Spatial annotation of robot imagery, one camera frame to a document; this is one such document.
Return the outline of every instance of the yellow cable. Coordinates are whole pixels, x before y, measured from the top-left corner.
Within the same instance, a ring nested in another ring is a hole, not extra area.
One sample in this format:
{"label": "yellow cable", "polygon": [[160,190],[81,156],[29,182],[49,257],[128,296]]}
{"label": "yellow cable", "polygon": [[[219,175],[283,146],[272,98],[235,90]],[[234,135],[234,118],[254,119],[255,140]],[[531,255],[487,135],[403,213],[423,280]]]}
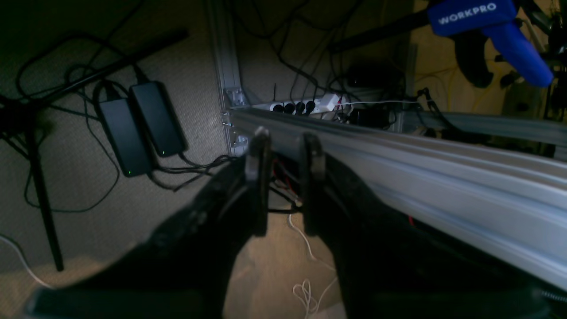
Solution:
{"label": "yellow cable", "polygon": [[451,77],[449,78],[449,90],[447,93],[447,110],[451,112],[451,104],[453,101],[451,100],[451,90],[453,88],[453,79],[455,78],[455,74],[457,73],[458,68],[455,68],[451,73]]}
{"label": "yellow cable", "polygon": [[492,79],[492,83],[484,90],[483,94],[478,99],[476,99],[475,104],[472,105],[472,113],[476,112],[476,108],[479,106],[480,101],[482,101],[486,97],[486,95],[488,95],[488,92],[490,92],[493,87],[500,84],[499,79],[502,76],[502,69],[500,69],[496,63],[492,61],[489,62],[496,69],[496,71],[498,71],[498,74]]}

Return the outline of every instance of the power strip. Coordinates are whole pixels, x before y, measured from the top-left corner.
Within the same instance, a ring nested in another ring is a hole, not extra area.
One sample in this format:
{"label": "power strip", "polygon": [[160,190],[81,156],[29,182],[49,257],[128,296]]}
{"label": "power strip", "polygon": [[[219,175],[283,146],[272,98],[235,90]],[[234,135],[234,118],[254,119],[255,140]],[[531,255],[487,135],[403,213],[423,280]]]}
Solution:
{"label": "power strip", "polygon": [[310,112],[310,114],[332,112],[335,110],[335,106],[338,103],[339,96],[337,94],[325,94],[322,98],[315,100],[297,100],[297,101],[282,101],[282,102],[272,102],[266,104],[253,105],[253,108],[260,108],[263,110],[269,110],[273,112],[281,112],[287,114],[298,114],[301,111],[302,115],[307,113],[307,108],[310,106],[311,102],[315,103],[315,107]]}

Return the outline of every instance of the aluminum profile rail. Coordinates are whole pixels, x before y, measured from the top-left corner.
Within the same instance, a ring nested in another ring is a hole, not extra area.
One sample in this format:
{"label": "aluminum profile rail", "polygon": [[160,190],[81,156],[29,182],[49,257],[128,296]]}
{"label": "aluminum profile rail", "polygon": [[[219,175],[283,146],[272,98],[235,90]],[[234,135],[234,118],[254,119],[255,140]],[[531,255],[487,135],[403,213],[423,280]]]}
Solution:
{"label": "aluminum profile rail", "polygon": [[[526,119],[522,117],[478,115],[444,112],[443,115],[454,126],[472,133],[505,136],[567,146],[567,125],[548,120]],[[445,125],[430,112],[421,112],[427,127],[444,128]],[[406,112],[403,126],[422,125],[415,112]]]}
{"label": "aluminum profile rail", "polygon": [[268,128],[295,159],[316,133],[386,204],[567,290],[567,164],[262,110],[230,118],[244,135]]}

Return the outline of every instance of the metal frame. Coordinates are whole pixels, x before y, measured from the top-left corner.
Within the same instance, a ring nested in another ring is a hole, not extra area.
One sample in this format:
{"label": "metal frame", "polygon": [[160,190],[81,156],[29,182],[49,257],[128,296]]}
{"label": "metal frame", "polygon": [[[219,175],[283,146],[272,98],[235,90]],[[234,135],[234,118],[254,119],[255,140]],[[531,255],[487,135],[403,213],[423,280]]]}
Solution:
{"label": "metal frame", "polygon": [[248,140],[243,136],[238,136],[232,129],[228,114],[230,109],[245,107],[248,102],[240,87],[234,25],[232,17],[225,10],[222,1],[204,1],[204,5],[209,16],[215,67],[218,75],[218,98],[221,103],[222,124],[225,125],[227,151],[233,156],[239,156],[245,152]]}
{"label": "metal frame", "polygon": [[[420,115],[427,127],[445,127],[438,117],[429,112],[421,112]],[[443,115],[453,125],[466,132],[567,146],[567,125],[563,123],[495,115],[449,112],[444,112]],[[406,112],[403,122],[404,132],[412,131],[416,126],[421,125],[422,123],[415,112]]]}
{"label": "metal frame", "polygon": [[235,110],[234,127],[267,128],[298,159],[303,132],[353,169],[391,207],[567,289],[567,164],[492,148]]}

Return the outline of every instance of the white cable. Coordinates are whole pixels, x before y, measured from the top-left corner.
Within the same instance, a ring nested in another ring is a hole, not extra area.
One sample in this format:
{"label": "white cable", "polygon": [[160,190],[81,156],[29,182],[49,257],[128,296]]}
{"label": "white cable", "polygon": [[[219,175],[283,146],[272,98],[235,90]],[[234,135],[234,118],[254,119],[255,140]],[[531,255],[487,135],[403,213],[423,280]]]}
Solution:
{"label": "white cable", "polygon": [[351,104],[384,104],[384,103],[419,103],[420,101],[404,101],[404,100],[385,100],[385,101],[370,101],[370,102],[348,102],[348,103],[339,103],[339,104],[335,104],[335,105],[351,105]]}
{"label": "white cable", "polygon": [[7,243],[8,245],[10,245],[10,247],[12,247],[16,251],[16,253],[18,254],[18,257],[20,257],[20,260],[21,260],[22,264],[24,265],[24,268],[26,268],[26,270],[28,271],[30,276],[32,276],[38,283],[40,283],[45,288],[55,289],[52,286],[50,286],[49,284],[46,284],[43,280],[39,279],[39,277],[37,277],[33,273],[33,271],[31,270],[31,268],[28,265],[28,262],[26,261],[26,258],[24,257],[22,250],[20,249],[20,247],[18,247],[18,245],[16,243],[12,242],[11,239],[9,239],[8,237],[1,235],[1,234],[0,234],[0,240]]}
{"label": "white cable", "polygon": [[293,224],[293,222],[291,221],[291,214],[288,214],[288,216],[287,216],[287,224],[294,231],[298,232],[301,235],[301,237],[303,237],[303,240],[305,240],[305,244],[307,244],[307,251],[309,252],[309,257],[311,257],[311,260],[316,261],[316,262],[320,262],[321,265],[325,266],[326,268],[328,268],[332,271],[336,271],[336,269],[333,266],[331,266],[331,265],[327,264],[326,262],[322,261],[321,259],[313,256],[313,251],[311,251],[311,245],[309,244],[309,240],[307,240],[307,237],[305,236],[305,234],[303,234],[301,229],[297,228],[297,226],[295,226]]}
{"label": "white cable", "polygon": [[[291,227],[291,229],[298,232],[301,235],[301,237],[303,237],[303,240],[305,241],[305,244],[307,245],[307,251],[309,252],[309,257],[311,257],[311,260],[321,263],[321,265],[325,266],[326,268],[328,268],[332,271],[336,271],[336,269],[334,267],[332,267],[331,265],[325,263],[324,261],[322,261],[321,259],[319,259],[319,258],[317,258],[313,255],[313,251],[311,251],[311,245],[309,244],[309,240],[307,239],[305,234],[303,234],[301,229],[299,229],[297,226],[295,226],[293,224],[293,222],[291,220],[291,214],[288,214],[288,216],[287,216],[287,224],[289,225],[289,227]],[[331,286],[337,280],[338,280],[338,277],[335,277],[333,279],[333,281],[331,281],[331,283],[325,288],[325,290],[323,290],[323,293],[321,293],[319,300],[316,300],[311,295],[311,282],[309,281],[309,279],[305,279],[302,284],[295,284],[293,286],[293,288],[291,289],[293,295],[295,297],[297,297],[297,299],[299,299],[299,301],[301,301],[301,303],[305,307],[305,319],[308,319],[309,316],[314,316],[314,315],[317,314],[317,312],[319,311],[319,305],[321,304],[321,300],[323,299],[323,296],[325,296],[327,291],[331,288]],[[300,296],[295,291],[295,289],[298,288],[298,287],[301,288],[301,291],[303,292],[303,297]]]}
{"label": "white cable", "polygon": [[[302,284],[296,284],[296,285],[293,286],[293,289],[291,290],[293,292],[293,295],[295,297],[297,297],[297,299],[299,299],[299,301],[301,301],[301,303],[305,307],[305,319],[309,318],[309,316],[314,316],[314,315],[317,314],[317,312],[319,311],[319,306],[321,305],[321,300],[323,299],[323,296],[325,296],[327,291],[329,291],[330,287],[335,282],[337,282],[337,280],[338,280],[338,277],[335,277],[333,279],[333,281],[331,281],[331,283],[325,288],[325,290],[323,290],[323,293],[319,297],[319,300],[315,300],[315,298],[313,296],[311,296],[311,283],[309,282],[309,279],[305,279]],[[303,297],[300,296],[295,291],[295,289],[297,287],[301,288],[301,291],[303,292]]]}

